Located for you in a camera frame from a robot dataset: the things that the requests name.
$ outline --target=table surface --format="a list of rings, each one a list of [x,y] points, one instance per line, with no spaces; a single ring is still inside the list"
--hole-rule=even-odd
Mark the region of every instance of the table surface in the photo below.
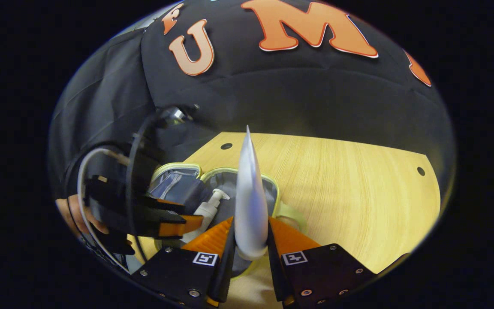
[[[204,173],[237,168],[244,138],[220,133],[184,162]],[[411,252],[437,221],[439,187],[423,154],[317,137],[251,133],[251,139],[260,171],[276,180],[282,201],[307,219],[306,235],[321,245],[339,244],[374,273]],[[221,149],[225,143],[233,146]],[[147,256],[157,251],[153,239],[141,237],[141,245]],[[232,280],[220,305],[259,307],[281,308],[267,258]]]

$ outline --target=black fabric backdrop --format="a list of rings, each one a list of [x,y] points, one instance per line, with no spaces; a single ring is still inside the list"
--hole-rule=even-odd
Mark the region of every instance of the black fabric backdrop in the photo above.
[[[105,139],[128,140],[154,107],[177,103],[198,104],[196,117],[220,131],[244,131],[248,124],[253,132],[342,139],[423,153],[436,173],[441,196],[449,195],[456,163],[451,122],[438,86],[429,88],[412,75],[402,47],[350,16],[379,52],[378,58],[333,49],[328,43],[331,29],[318,48],[289,29],[300,42],[297,48],[261,51],[259,20],[254,12],[241,8],[242,2],[185,1],[180,21],[167,35],[158,21],[146,31],[115,37],[86,60],[63,91],[49,131],[55,197],[65,197],[61,183],[80,149]],[[303,12],[309,3],[288,2]],[[168,46],[201,18],[208,21],[205,28],[215,59],[207,72],[187,76]],[[187,36],[184,47],[191,59],[199,58],[192,37]],[[161,135],[177,139],[174,132]],[[187,158],[214,133],[191,135],[186,131],[185,138],[172,145],[187,151],[178,152],[180,158]]]
[[[0,3],[0,308],[164,307],[73,239],[46,169],[55,102],[77,68],[164,4]],[[459,182],[439,226],[345,307],[494,308],[494,3],[337,5],[417,59],[459,140]]]

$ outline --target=white cable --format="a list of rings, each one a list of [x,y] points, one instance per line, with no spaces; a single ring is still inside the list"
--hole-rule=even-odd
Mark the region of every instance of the white cable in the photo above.
[[[98,240],[98,237],[94,233],[92,227],[90,227],[90,222],[87,219],[87,216],[85,215],[85,209],[84,209],[84,203],[83,203],[83,198],[84,198],[84,184],[83,184],[83,182],[84,182],[85,174],[87,172],[86,166],[87,166],[89,160],[92,157],[94,157],[95,155],[97,155],[98,153],[104,153],[106,156],[114,157],[121,164],[124,164],[125,162],[127,162],[127,163],[129,162],[129,158],[123,156],[122,154],[119,155],[119,154],[111,151],[110,149],[97,148],[97,149],[90,151],[85,156],[83,161],[81,161],[81,165],[79,167],[79,173],[77,176],[77,196],[78,196],[77,200],[79,202],[79,210],[81,212],[81,217],[83,217],[83,221],[84,221],[85,225],[87,226],[87,229],[89,230],[90,236],[92,236],[94,238],[94,241],[96,241],[96,243],[102,248],[102,250],[106,253],[106,255],[108,255],[111,258],[111,260],[114,263],[116,263],[118,266],[120,266],[125,272],[127,272],[130,275],[131,273],[129,272],[129,270],[127,268],[125,268],[120,262],[118,262],[116,260],[116,258],[112,254],[110,254],[110,252],[108,252],[108,250],[106,250],[106,247],[104,247],[104,245],[100,242],[100,240]]]

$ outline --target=finger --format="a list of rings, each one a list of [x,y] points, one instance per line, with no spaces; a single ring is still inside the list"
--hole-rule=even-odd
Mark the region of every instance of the finger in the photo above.
[[[77,194],[70,196],[69,200],[70,200],[70,209],[72,211],[72,216],[74,217],[77,228],[81,231],[81,233],[90,234],[89,229],[85,225],[85,222],[81,215],[81,211],[79,210],[79,202],[77,201]]]
[[[102,233],[110,233],[110,230],[108,230],[108,227],[106,224],[98,221],[94,215],[90,212],[90,209],[85,209],[85,216],[87,217],[87,220],[89,220],[90,223],[92,223],[96,229],[101,231]]]

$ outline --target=black background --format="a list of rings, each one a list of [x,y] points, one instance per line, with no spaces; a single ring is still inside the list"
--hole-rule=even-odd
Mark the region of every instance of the black background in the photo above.
[[[163,307],[73,239],[51,201],[45,146],[75,70],[169,3],[0,3],[0,307]],[[447,103],[459,145],[457,186],[437,229],[345,306],[494,308],[494,4],[333,4],[417,55]]]

